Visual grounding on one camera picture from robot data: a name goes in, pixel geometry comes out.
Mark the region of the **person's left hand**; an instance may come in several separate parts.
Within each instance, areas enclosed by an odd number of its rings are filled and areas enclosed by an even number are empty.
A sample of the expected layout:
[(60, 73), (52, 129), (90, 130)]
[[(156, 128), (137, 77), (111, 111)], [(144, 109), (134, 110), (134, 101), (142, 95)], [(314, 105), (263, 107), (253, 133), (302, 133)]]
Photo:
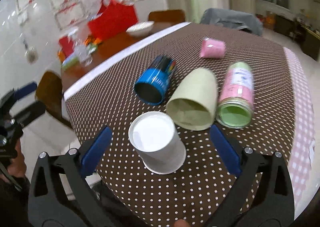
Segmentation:
[(17, 151), (17, 157), (10, 160), (11, 164), (8, 166), (7, 171), (12, 177), (26, 179), (27, 166), (22, 153), (20, 139), (17, 140), (15, 150)]

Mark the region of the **person's right hand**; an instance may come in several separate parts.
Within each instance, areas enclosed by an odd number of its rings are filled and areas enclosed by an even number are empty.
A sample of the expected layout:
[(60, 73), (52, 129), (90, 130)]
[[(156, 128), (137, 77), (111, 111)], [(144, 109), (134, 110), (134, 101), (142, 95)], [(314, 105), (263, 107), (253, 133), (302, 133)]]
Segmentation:
[(178, 219), (173, 227), (190, 227), (189, 223), (184, 219)]

